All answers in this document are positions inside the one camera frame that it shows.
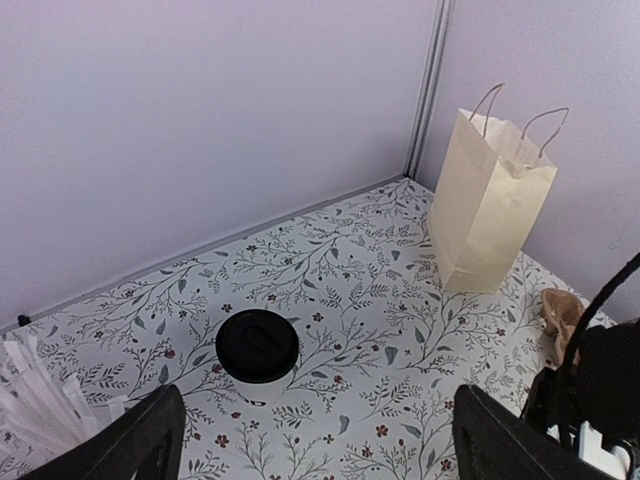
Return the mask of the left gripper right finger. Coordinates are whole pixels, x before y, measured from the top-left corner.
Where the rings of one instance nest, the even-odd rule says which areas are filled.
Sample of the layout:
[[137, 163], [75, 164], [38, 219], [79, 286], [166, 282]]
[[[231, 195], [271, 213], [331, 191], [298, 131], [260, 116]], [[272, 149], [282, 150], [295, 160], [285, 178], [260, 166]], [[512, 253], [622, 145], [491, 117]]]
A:
[[452, 430], [461, 479], [610, 477], [536, 432], [475, 385], [456, 390]]

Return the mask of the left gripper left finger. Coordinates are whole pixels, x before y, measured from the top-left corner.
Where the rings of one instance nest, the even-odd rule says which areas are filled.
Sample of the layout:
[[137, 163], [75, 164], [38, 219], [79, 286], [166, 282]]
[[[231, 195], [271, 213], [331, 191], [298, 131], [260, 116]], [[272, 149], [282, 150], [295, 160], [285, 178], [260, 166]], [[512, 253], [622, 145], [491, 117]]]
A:
[[177, 386], [156, 388], [80, 446], [25, 474], [25, 479], [176, 479], [185, 432]]

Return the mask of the white paper coffee cup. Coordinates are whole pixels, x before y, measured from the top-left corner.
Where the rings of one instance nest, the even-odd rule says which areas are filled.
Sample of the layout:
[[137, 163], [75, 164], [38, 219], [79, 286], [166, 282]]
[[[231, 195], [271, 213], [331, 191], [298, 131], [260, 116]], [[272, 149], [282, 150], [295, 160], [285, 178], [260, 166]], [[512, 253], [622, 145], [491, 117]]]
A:
[[268, 407], [275, 405], [284, 395], [287, 386], [294, 377], [290, 370], [277, 380], [266, 383], [247, 383], [234, 379], [235, 390], [242, 401], [252, 407]]

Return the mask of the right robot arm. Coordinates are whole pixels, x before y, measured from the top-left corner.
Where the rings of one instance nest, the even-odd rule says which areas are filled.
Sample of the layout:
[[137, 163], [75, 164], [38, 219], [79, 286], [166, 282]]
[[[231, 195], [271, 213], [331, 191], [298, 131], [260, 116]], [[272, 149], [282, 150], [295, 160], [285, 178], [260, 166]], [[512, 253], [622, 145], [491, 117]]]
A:
[[566, 450], [573, 448], [571, 430], [584, 422], [608, 440], [639, 439], [639, 323], [590, 325], [638, 270], [639, 257], [634, 256], [582, 313], [560, 366], [545, 368], [534, 379], [521, 419], [540, 433], [556, 426]]

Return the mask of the beige paper takeout bag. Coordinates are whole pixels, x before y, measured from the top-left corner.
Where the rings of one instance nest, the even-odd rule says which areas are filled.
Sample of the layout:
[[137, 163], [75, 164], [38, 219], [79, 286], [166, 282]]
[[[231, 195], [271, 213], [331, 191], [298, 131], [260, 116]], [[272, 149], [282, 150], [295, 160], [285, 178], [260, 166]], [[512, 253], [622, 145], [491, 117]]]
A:
[[556, 177], [546, 149], [510, 120], [458, 111], [427, 216], [444, 290], [498, 290]]

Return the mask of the black plastic cup lid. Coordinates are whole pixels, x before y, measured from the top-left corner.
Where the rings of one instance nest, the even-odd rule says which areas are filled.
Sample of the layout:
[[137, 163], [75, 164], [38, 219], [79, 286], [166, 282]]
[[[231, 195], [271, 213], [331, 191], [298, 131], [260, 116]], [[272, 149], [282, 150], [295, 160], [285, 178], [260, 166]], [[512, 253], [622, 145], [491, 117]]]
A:
[[250, 309], [222, 323], [215, 347], [219, 363], [234, 379], [263, 384], [292, 372], [299, 356], [299, 337], [281, 315]]

